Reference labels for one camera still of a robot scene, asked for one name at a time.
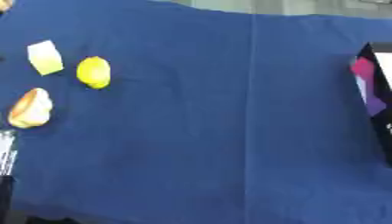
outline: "packaging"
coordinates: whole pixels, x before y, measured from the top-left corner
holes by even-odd
[[[392,166],[392,43],[366,44],[351,70],[387,163]]]
[[[16,132],[0,129],[0,223],[5,223],[11,206],[14,178],[12,168],[17,158]]]

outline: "yellow ball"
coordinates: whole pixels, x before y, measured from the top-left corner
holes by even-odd
[[[110,83],[110,64],[100,57],[86,58],[78,65],[76,76],[91,88],[105,88]]]

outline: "black box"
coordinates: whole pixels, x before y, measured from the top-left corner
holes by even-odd
[[[376,135],[392,166],[392,43],[369,43],[351,65]]]

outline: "blue tablecloth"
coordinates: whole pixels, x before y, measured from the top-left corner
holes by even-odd
[[[40,77],[51,39],[66,69]],[[348,62],[392,21],[195,10],[139,0],[19,0],[0,19],[3,117],[31,88],[55,110],[20,130],[14,206],[132,224],[383,224],[383,162]],[[87,56],[108,88],[75,78]]]

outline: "yellow sponge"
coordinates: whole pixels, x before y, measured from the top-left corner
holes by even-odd
[[[51,40],[27,47],[29,61],[41,75],[56,73],[64,69],[60,53]]]

